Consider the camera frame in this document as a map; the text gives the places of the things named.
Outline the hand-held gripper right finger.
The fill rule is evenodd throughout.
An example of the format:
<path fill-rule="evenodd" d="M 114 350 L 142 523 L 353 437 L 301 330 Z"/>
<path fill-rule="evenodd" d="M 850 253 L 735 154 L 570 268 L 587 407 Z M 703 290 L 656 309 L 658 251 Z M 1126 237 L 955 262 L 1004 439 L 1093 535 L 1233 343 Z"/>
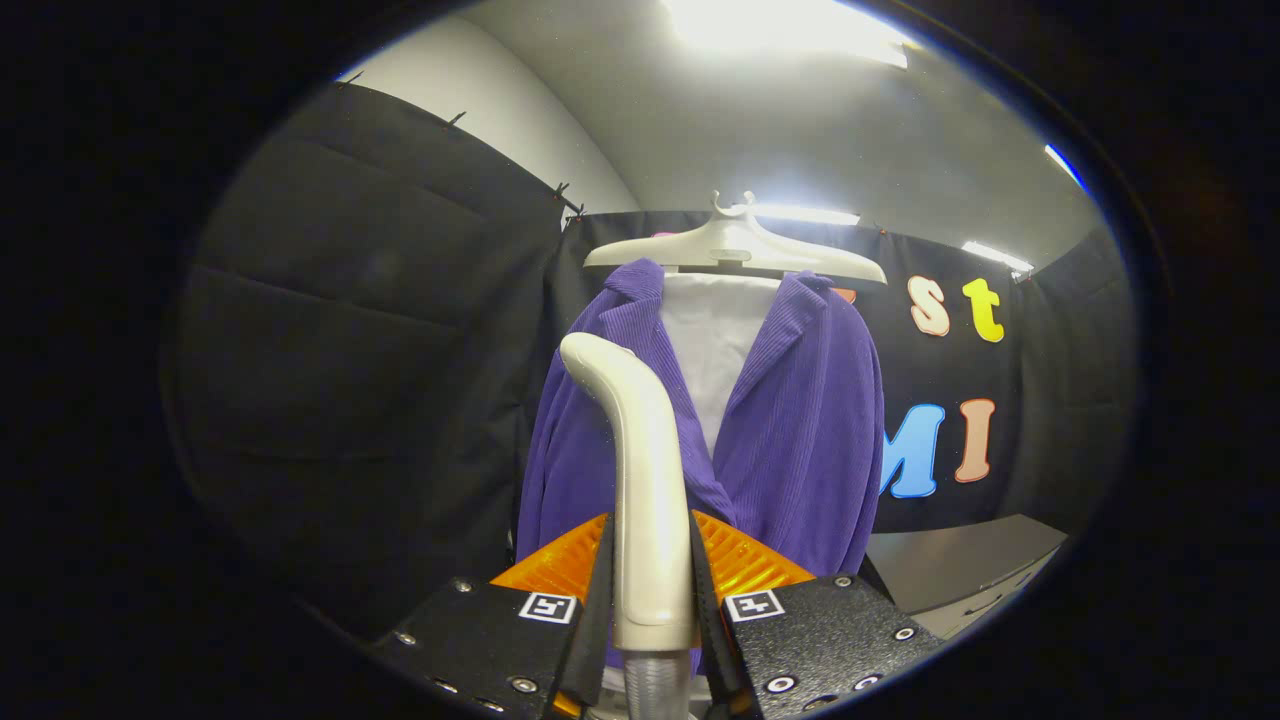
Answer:
<path fill-rule="evenodd" d="M 690 524 L 709 719 L 810 717 L 943 648 L 860 577 L 818 577 L 704 512 Z"/>

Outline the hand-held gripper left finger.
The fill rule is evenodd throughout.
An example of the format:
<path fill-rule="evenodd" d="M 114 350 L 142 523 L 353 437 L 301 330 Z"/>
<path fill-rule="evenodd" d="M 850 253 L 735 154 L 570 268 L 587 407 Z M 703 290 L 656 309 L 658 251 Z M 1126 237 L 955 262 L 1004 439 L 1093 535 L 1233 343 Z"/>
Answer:
<path fill-rule="evenodd" d="M 454 577 L 370 647 L 483 719 L 582 719 L 611 638 L 614 523 L 602 514 L 489 582 Z"/>

